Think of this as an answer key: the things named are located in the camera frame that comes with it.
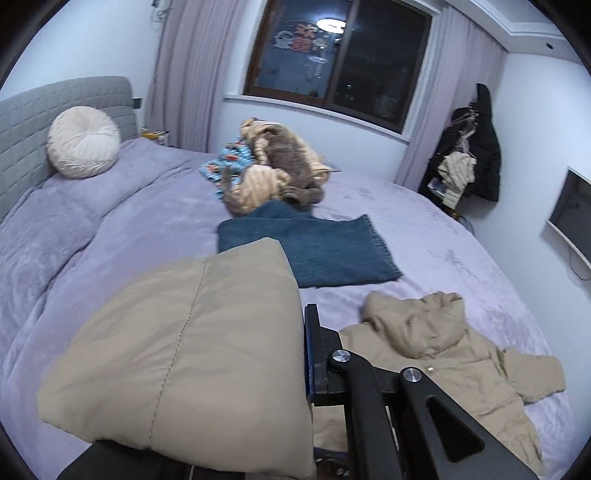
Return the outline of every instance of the window frame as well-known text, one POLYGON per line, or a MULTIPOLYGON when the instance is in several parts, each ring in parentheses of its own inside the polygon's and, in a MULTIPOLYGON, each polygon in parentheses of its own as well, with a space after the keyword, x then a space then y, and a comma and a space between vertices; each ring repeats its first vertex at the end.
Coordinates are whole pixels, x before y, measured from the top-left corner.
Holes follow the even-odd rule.
POLYGON ((427 57, 427 43, 429 40, 429 36, 431 30, 433 28, 433 16, 428 12, 425 12, 414 5, 410 5, 409 3, 405 2, 404 0, 350 0, 351 7, 349 9, 349 13, 347 15, 346 23, 347 25, 354 25, 355 20, 357 18, 357 14, 359 12, 359 6, 362 1, 370 1, 381 3, 383 1, 391 1, 395 4, 401 5, 404 8, 408 8, 415 13, 420 14, 422 17, 425 18, 426 24, 425 29, 423 31, 423 37, 421 38, 421 43, 419 46, 417 60, 413 68, 413 74, 409 78, 407 85, 405 87, 405 103, 402 109, 401 120, 399 123, 395 124, 393 122, 383 120, 377 116, 370 115, 368 113, 359 112, 357 110, 347 108, 344 106, 337 105, 333 103, 333 99, 336 93, 337 84, 339 81, 339 76, 343 70, 343 66, 345 63, 345 57, 347 54, 347 49, 349 47, 350 39, 353 34, 353 28, 345 27, 345 32, 341 37, 341 44, 337 51, 337 55, 335 57, 335 63, 330 74, 329 85, 326 91, 326 96, 324 98, 315 98, 308 95, 302 95, 299 93, 293 92, 286 92, 283 90, 275 90, 269 89, 264 87, 257 87, 256 79, 258 78, 258 73, 260 71, 260 64, 262 62, 262 58, 265 51, 265 44, 268 39, 268 35, 271 31, 271 24, 272 20, 277 13, 277 8, 279 7, 280 0, 269 0, 267 5, 264 9, 261 23, 256 34, 256 40, 254 47, 252 49, 251 58, 248 64, 248 70, 246 73, 246 79, 243 87, 243 95, 249 95, 254 97, 260 98, 269 98, 275 100, 284 100, 287 102, 292 103, 299 103, 301 105, 309 105, 317 108, 321 108, 324 110, 332 111, 341 113, 342 115, 347 115, 353 118, 357 118, 368 122, 373 125, 377 125, 382 128, 386 128, 398 135, 402 135, 404 130, 404 126, 408 121, 408 113, 412 104, 412 101, 415 95, 418 93, 417 85, 421 70, 423 69, 423 64, 427 57))

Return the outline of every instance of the beige garment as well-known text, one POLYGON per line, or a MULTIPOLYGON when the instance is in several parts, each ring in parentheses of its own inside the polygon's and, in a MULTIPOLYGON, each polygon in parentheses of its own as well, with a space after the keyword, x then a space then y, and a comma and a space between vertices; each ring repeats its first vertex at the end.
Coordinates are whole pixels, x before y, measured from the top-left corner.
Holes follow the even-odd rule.
POLYGON ((289 174, 280 168, 251 165, 242 181, 224 194, 223 201, 232 213, 246 215, 269 200, 279 198, 280 188, 289 182, 289 174))
MULTIPOLYGON (((417 367, 538 475, 543 474, 535 427, 524 413, 566 388, 557 358, 500 351, 466 323, 457 294, 398 300, 372 292, 363 323, 340 332, 343 347, 392 371, 417 367)), ((314 408, 314 445, 345 451, 341 407, 314 408)))
POLYGON ((452 152, 445 156, 437 171, 447 186, 443 204, 455 208, 469 183, 473 183, 476 159, 467 153, 452 152))
POLYGON ((74 337, 41 419, 220 471, 315 475, 297 282, 264 238, 143 275, 74 337))

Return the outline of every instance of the beige padded cushion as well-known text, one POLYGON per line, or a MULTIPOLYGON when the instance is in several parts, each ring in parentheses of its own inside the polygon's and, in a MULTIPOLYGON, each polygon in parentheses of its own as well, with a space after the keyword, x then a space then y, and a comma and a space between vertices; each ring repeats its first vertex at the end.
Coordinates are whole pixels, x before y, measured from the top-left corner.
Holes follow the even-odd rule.
POLYGON ((313 477, 300 295, 280 243, 133 281, 78 331, 37 402, 43 421, 87 442, 313 477))
POLYGON ((85 179, 109 170, 117 161, 121 133, 101 110, 74 106, 49 127, 47 155, 65 177, 85 179))

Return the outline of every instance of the patterned blue fabric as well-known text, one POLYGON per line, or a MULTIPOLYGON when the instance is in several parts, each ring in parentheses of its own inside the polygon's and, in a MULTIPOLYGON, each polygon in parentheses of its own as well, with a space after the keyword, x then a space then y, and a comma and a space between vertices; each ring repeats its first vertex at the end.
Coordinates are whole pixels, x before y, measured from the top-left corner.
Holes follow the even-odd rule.
POLYGON ((220 223, 217 250, 225 252, 266 236, 281 243, 300 288, 382 283, 402 276, 367 215, 324 220, 280 200, 220 223))
POLYGON ((246 146, 243 138, 238 137, 226 145, 218 158, 201 165, 199 171, 207 180, 215 184, 217 187, 216 196, 221 199, 223 193, 219 185, 224 169, 226 167, 232 169, 232 185, 237 185, 242 180, 241 173, 252 165, 254 161, 255 157, 251 149, 246 146))

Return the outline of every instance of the dark window glass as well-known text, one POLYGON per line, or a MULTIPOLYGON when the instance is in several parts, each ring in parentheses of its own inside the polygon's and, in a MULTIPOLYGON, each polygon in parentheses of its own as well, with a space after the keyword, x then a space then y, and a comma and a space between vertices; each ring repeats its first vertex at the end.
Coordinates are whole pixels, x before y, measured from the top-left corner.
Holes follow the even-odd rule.
POLYGON ((423 56, 425 23, 425 16, 391 0, 362 1, 333 102, 400 124, 423 56))
POLYGON ((245 93, 401 132, 430 24, 398 0, 269 0, 245 93))

